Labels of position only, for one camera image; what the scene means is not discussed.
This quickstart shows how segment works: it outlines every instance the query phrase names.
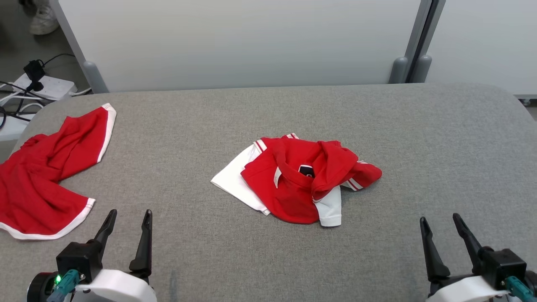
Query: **floor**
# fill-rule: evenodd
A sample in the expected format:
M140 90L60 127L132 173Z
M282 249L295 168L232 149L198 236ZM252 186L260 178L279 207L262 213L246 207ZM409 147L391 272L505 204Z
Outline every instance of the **floor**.
M61 28L55 32L34 36L28 32L32 20L31 10L23 9L17 0L0 0L0 80L13 82L23 74L30 60L46 61L61 53L72 53ZM58 57L47 65L47 74L75 82L79 91L89 87L74 57ZM526 107L537 120L537 102ZM16 141L0 142L0 163L4 162Z

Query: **robotic arm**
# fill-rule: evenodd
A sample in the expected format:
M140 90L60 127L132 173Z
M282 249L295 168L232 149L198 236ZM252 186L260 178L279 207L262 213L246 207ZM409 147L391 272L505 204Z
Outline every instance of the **robotic arm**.
M156 302L149 285L153 214L147 210L142 236L130 272L103 269L103 253L114 230L117 210L111 210L94 239L71 242L56 257L58 271L37 274L30 286L28 302Z
M537 301L537 274L526 270L526 262L510 249L494 251L482 247L459 214L453 214L453 221L465 241L472 274L450 276L432 240L429 223L422 217L419 225L427 278L431 282L427 302L482 302L505 294L523 302Z

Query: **teal cable connector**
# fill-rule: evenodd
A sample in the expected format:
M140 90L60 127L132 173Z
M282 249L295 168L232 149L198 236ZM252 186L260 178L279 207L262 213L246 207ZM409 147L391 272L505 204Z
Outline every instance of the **teal cable connector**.
M505 287L523 302L537 302L537 298L533 296L533 292L517 277L507 277Z
M80 283L80 274L77 270L69 270L60 282L54 288L54 291L47 298L47 302L63 302L70 292L75 290L75 287Z

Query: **gray fabric tabletop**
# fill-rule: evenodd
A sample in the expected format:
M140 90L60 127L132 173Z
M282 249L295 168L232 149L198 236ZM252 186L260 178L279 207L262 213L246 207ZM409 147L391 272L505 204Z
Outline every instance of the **gray fabric tabletop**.
M0 232L0 292L20 301L54 271L71 241L93 238L118 209L103 258L127 270L146 209L153 218L159 301L423 301L419 218L452 275L471 263L452 214L481 244L511 248L537 268L537 127L511 95L472 84L357 85L75 97L41 110L19 140L56 132L66 116L111 103L103 160L62 185L97 201L53 241ZM256 212L211 178L262 136L339 140L382 178L342 190L343 224L295 225Z

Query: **white partition panel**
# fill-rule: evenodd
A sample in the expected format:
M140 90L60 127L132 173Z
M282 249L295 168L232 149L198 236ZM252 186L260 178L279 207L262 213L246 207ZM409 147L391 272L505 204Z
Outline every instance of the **white partition panel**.
M109 91L387 83L394 60L405 55L420 5L57 1L84 59L96 64Z
M537 95L537 1L446 0L425 82L478 82Z

